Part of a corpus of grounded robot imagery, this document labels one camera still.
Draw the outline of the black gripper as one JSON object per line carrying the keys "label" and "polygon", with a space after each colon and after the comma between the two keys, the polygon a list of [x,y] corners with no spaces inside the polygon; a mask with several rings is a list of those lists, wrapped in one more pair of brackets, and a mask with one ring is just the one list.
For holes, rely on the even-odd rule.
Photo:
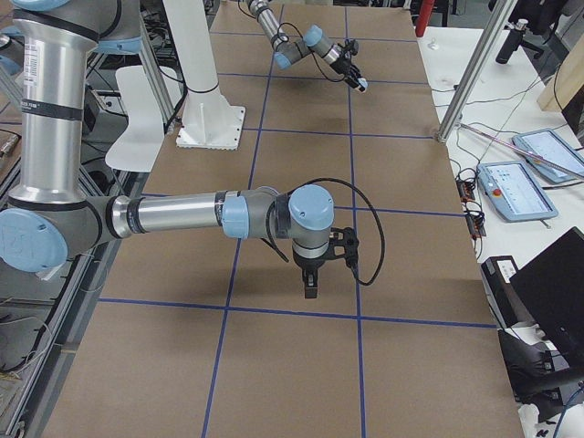
{"label": "black gripper", "polygon": [[351,55],[349,53],[339,56],[330,64],[330,67],[344,78],[344,82],[348,86],[357,91],[361,91],[361,80],[363,80],[364,77],[362,76],[360,69],[353,66]]}
{"label": "black gripper", "polygon": [[322,256],[306,258],[299,254],[293,254],[296,265],[302,270],[305,299],[318,297],[318,270],[326,263]]}

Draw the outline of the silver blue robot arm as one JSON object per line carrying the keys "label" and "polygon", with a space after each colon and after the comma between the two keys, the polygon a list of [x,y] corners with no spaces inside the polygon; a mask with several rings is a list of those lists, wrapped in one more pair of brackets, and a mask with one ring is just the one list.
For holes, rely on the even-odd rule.
{"label": "silver blue robot arm", "polygon": [[350,88],[364,93],[368,81],[352,59],[359,52],[356,39],[346,38],[343,44],[333,42],[322,28],[312,25],[306,32],[289,22],[280,23],[269,1],[245,1],[248,12],[240,11],[253,18],[263,29],[273,49],[273,58],[280,69],[288,69],[306,57],[312,57],[321,76],[333,83],[344,82]]}
{"label": "silver blue robot arm", "polygon": [[88,53],[140,35],[136,1],[17,1],[25,39],[20,180],[1,213],[1,257],[44,271],[115,239],[219,226],[233,238],[273,244],[288,238],[305,295],[318,293],[318,269],[333,254],[329,192],[304,184],[163,198],[86,196],[78,187]]}

